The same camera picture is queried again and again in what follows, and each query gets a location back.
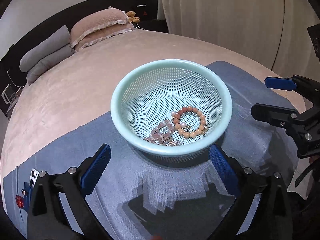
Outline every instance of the light blue plastic basket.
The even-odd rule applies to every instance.
[[[159,122],[171,120],[171,111],[189,105],[206,116],[206,134],[185,139],[176,147],[143,140]],[[127,74],[112,95],[110,111],[119,133],[137,149],[163,157],[182,157],[202,152],[223,134],[231,119],[232,100],[224,82],[208,68],[186,60],[165,59]],[[183,115],[181,121],[193,130],[200,124],[193,115]],[[182,141],[177,132],[172,137]]]

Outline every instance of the bed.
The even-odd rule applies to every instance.
[[[261,82],[277,76],[259,63],[222,47],[187,37],[135,29],[84,48],[26,85],[6,132],[0,180],[55,139],[110,111],[114,88],[147,62],[178,58],[208,65],[233,64]],[[275,91],[301,113],[303,98]]]

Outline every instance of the red light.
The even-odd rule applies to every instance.
[[[16,203],[18,205],[19,208],[23,208],[24,204],[23,204],[23,198],[19,195],[16,196]]]

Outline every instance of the cable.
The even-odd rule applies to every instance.
[[[11,77],[10,77],[10,75],[9,75],[9,69],[7,70],[7,74],[8,74],[8,77],[10,78],[12,84],[13,84],[14,86],[16,86],[17,88],[24,88],[24,87],[26,86],[26,85],[24,85],[23,87],[17,86],[17,85],[12,81],[12,79],[11,79]]]

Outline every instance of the jewelry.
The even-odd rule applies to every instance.
[[[198,116],[200,118],[200,125],[198,129],[190,131],[191,127],[189,125],[187,125],[185,122],[180,123],[180,118],[183,116],[183,114],[193,114]],[[171,116],[174,123],[174,128],[178,130],[179,135],[183,136],[184,138],[196,138],[197,135],[204,135],[208,130],[205,115],[196,107],[183,107],[177,112],[172,111]]]
[[[168,130],[166,133],[162,133],[161,129],[164,129],[164,131]],[[144,138],[145,141],[163,145],[163,146],[178,146],[181,145],[182,142],[179,140],[173,140],[172,134],[175,132],[174,126],[172,125],[171,121],[169,119],[164,120],[163,122],[160,122],[156,128],[154,128],[149,137]]]

